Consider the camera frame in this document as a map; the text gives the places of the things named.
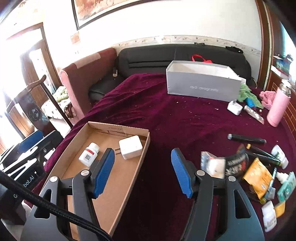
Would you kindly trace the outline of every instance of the white charger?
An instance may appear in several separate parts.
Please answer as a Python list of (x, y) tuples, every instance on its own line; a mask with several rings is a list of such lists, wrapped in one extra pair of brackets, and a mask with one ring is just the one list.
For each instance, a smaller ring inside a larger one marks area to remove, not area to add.
[(228, 103), (227, 110), (234, 113), (235, 115), (239, 115), (242, 112), (242, 106), (233, 100)]
[(139, 136), (132, 136), (119, 141), (120, 152), (125, 160), (140, 156), (143, 146)]

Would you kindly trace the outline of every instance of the black marker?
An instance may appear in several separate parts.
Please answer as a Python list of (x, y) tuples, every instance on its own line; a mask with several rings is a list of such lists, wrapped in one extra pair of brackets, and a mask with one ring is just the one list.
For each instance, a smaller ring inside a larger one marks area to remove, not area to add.
[(233, 141), (238, 141), (238, 142), (254, 142), (258, 144), (265, 144), (266, 140), (261, 139), (261, 138), (254, 138), (254, 137), (245, 137), (241, 135), (234, 135), (234, 134), (228, 134), (227, 139), (233, 140)]

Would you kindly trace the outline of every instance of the metal screw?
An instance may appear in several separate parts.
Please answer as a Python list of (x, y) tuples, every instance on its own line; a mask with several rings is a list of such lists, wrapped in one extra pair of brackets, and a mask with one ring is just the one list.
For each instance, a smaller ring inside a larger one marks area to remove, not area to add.
[(229, 176), (228, 180), (231, 181), (231, 182), (235, 182), (236, 178), (234, 176)]
[(50, 181), (51, 181), (52, 183), (56, 182), (56, 181), (57, 181), (57, 177), (56, 177), (56, 176), (51, 177), (51, 178), (50, 178)]
[(199, 175), (199, 176), (204, 176), (205, 175), (205, 172), (203, 170), (198, 170), (196, 172), (196, 174)]
[(89, 170), (83, 170), (80, 174), (81, 176), (87, 176), (89, 174)]

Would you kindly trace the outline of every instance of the white pill bottle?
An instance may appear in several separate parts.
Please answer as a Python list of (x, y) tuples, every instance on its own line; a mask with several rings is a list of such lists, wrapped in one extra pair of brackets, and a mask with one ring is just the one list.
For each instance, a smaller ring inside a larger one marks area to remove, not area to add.
[(276, 212), (272, 201), (267, 202), (262, 207), (263, 223), (265, 232), (269, 232), (276, 226)]
[(96, 143), (92, 142), (87, 148), (85, 148), (83, 153), (80, 155), (79, 160), (87, 167), (90, 167), (98, 156), (99, 151), (100, 147)]

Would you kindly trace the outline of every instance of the cardboard tray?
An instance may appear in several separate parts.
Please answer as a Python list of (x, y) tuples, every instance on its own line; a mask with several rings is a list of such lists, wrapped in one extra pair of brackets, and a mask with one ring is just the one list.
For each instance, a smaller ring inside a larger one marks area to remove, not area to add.
[[(115, 155), (115, 163), (104, 192), (96, 200), (93, 199), (100, 226), (110, 235), (115, 231), (145, 158), (150, 143), (149, 130), (88, 122), (67, 146), (46, 180), (47, 182), (53, 176), (60, 179), (74, 177), (80, 171), (88, 169), (78, 158), (91, 142), (100, 147), (96, 158), (99, 160), (107, 148), (115, 150), (119, 148), (119, 140), (134, 135), (140, 137), (143, 145), (142, 155), (128, 160), (124, 160), (121, 154)], [(74, 212), (72, 196), (68, 196), (68, 210)], [(70, 225), (73, 238), (78, 239), (76, 225)]]

